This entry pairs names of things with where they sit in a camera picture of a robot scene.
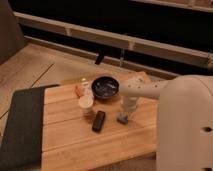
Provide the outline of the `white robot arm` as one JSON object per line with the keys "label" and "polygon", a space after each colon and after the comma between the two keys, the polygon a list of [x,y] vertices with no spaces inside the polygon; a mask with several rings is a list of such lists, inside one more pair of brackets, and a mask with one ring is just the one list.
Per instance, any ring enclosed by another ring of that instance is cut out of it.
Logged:
{"label": "white robot arm", "polygon": [[119,86],[124,108],[133,97],[157,99],[157,171],[213,171],[213,76],[184,75]]}

